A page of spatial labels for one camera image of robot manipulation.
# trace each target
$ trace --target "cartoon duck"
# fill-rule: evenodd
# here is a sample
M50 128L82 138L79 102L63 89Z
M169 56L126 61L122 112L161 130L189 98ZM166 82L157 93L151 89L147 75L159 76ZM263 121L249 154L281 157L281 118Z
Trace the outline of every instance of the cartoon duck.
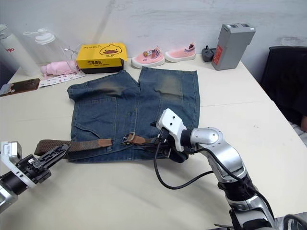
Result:
M122 50L119 46L115 46L113 44L106 46L100 50L101 55L106 55L107 57L112 57L116 54L121 53Z

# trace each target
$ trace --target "smartphone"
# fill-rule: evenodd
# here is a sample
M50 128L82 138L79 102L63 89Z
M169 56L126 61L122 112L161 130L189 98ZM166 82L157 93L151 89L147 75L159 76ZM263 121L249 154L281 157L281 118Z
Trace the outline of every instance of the smartphone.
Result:
M37 90L39 81L40 81L39 78L35 78L35 79L5 84L0 89L0 97L11 95L11 94L16 94L20 92Z

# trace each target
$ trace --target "yellow box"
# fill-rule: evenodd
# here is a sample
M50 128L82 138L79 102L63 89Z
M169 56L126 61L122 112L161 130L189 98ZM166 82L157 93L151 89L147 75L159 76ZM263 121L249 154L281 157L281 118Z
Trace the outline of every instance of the yellow box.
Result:
M122 43L82 45L75 60L84 73L110 73L124 69L126 47Z

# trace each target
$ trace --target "faded denim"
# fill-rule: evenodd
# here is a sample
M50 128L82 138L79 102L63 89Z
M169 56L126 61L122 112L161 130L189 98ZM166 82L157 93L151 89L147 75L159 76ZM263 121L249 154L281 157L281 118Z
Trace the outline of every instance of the faded denim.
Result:
M200 96L196 71L143 68L136 82L122 70L100 79L68 88L75 101L71 123L73 141L111 138L112 146L71 153L71 162L151 160L154 153L140 146L121 145L123 137L135 132L154 138L159 130L150 126L170 108L186 127L198 127ZM183 162L185 156L172 160Z

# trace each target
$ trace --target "red label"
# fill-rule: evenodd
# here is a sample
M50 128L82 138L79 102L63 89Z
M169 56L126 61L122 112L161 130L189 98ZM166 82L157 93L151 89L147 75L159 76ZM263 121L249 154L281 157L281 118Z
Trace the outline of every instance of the red label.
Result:
M14 51L14 50L15 50L14 48L6 49L6 51L8 51L9 53L11 53L11 52Z
M215 54L214 54L214 56L213 56L213 63L214 63L215 65L217 65L217 63L219 63L219 60L220 60L222 51L223 51L223 49L222 49L220 46L217 46L216 51L215 51Z

